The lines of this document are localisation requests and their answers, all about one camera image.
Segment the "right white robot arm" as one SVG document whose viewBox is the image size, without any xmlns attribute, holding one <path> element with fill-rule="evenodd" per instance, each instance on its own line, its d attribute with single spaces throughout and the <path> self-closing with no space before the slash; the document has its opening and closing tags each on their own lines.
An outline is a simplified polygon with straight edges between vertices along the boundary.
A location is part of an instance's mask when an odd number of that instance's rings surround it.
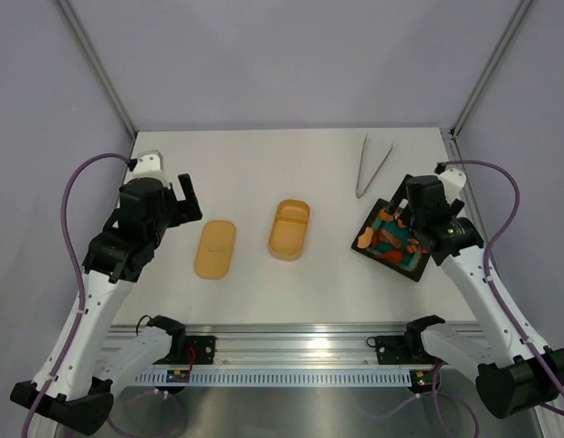
<svg viewBox="0 0 564 438">
<path fill-rule="evenodd" d="M 481 402 L 498 419 L 554 401 L 564 386 L 564 348 L 553 349 L 525 319 L 486 257 L 464 204 L 448 200 L 435 175 L 407 175 L 388 204 L 402 201 L 403 223 L 473 312 L 487 344 L 459 334 L 432 315 L 406 326 L 404 350 L 415 361 L 435 357 L 475 384 Z"/>
</svg>

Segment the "pale orange food piece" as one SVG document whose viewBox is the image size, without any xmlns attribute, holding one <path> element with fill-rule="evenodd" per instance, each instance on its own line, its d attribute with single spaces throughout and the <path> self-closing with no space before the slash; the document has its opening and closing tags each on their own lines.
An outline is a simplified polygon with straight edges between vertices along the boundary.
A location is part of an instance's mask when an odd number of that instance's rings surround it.
<svg viewBox="0 0 564 438">
<path fill-rule="evenodd" d="M 367 227 L 364 232 L 357 237 L 356 246 L 360 249 L 369 247 L 371 245 L 373 235 L 374 230 L 371 227 Z"/>
</svg>

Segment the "metal tongs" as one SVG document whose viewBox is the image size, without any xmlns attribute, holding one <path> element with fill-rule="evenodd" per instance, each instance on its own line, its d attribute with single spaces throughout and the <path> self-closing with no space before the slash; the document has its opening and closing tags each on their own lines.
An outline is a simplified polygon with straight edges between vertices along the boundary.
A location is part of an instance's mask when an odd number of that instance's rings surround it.
<svg viewBox="0 0 564 438">
<path fill-rule="evenodd" d="M 374 140 L 367 132 L 360 150 L 360 161 L 357 171 L 354 194 L 357 199 L 363 197 L 384 163 L 392 153 L 393 141 Z"/>
</svg>

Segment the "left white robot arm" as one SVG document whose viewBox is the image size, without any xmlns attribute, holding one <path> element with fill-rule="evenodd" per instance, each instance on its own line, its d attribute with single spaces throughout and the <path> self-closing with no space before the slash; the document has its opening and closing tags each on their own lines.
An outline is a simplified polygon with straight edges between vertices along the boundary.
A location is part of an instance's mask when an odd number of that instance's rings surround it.
<svg viewBox="0 0 564 438">
<path fill-rule="evenodd" d="M 107 421 L 116 397 L 152 364 L 198 360 L 186 326 L 153 317 L 141 334 L 101 368 L 96 358 L 111 323 L 160 246 L 167 229 L 202 219 L 189 174 L 184 193 L 148 173 L 120 187 L 120 204 L 89 243 L 78 278 L 78 296 L 44 367 L 15 384 L 11 402 L 76 433 L 92 435 Z"/>
</svg>

